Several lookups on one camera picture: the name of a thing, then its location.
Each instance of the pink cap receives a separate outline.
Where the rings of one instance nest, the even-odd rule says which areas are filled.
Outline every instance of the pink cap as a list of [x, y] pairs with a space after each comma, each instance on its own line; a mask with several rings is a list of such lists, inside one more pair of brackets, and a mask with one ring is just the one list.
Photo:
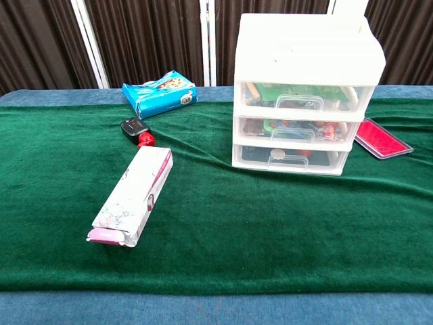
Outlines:
[[119, 230], [95, 228], [87, 234], [87, 241], [122, 246], [124, 245], [124, 234]]

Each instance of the blue package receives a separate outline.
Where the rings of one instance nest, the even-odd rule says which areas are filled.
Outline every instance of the blue package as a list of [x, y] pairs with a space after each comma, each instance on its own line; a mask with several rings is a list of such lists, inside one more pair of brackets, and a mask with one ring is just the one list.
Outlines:
[[176, 71], [170, 71], [161, 79], [142, 85], [124, 83], [122, 91], [139, 118], [157, 115], [197, 101], [196, 85]]

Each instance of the drawer organizer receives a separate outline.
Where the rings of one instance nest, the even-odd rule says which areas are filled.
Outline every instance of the drawer organizer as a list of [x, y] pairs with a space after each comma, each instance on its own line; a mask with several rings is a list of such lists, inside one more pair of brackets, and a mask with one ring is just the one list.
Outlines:
[[232, 165], [341, 175], [384, 66], [364, 17], [243, 14]]

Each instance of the curtain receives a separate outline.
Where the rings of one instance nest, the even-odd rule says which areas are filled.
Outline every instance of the curtain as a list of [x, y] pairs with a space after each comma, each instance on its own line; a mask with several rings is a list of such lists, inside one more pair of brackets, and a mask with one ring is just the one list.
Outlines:
[[241, 15], [326, 14], [329, 0], [216, 0], [216, 83], [232, 85]]
[[382, 45], [382, 84], [433, 84], [433, 0], [369, 0], [365, 11]]
[[0, 22], [0, 95], [97, 87], [70, 0], [2, 0]]
[[177, 70], [203, 85], [199, 0], [87, 0], [111, 87]]

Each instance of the drawer handle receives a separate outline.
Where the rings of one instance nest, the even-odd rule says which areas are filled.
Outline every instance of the drawer handle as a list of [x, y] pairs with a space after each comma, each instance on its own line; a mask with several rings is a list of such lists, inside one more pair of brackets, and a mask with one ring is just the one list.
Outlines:
[[282, 149], [272, 149], [271, 154], [268, 158], [268, 168], [272, 163], [278, 163], [279, 161], [284, 160], [285, 162], [296, 162], [302, 163], [303, 166], [300, 168], [306, 169], [309, 166], [309, 159], [306, 156], [296, 156], [293, 154], [285, 154]]
[[303, 139], [305, 138], [303, 135], [305, 135], [310, 138], [311, 143], [314, 142], [316, 137], [316, 133], [312, 129], [297, 129], [295, 127], [291, 129], [291, 128], [284, 128], [284, 127], [277, 127], [272, 131], [271, 140], [274, 140], [276, 135], [281, 135], [281, 134], [296, 134], [302, 136]]
[[318, 111], [323, 110], [323, 99], [320, 96], [313, 95], [280, 95], [277, 97], [275, 108], [280, 108], [283, 102], [306, 102], [305, 105], [312, 103], [314, 109]]

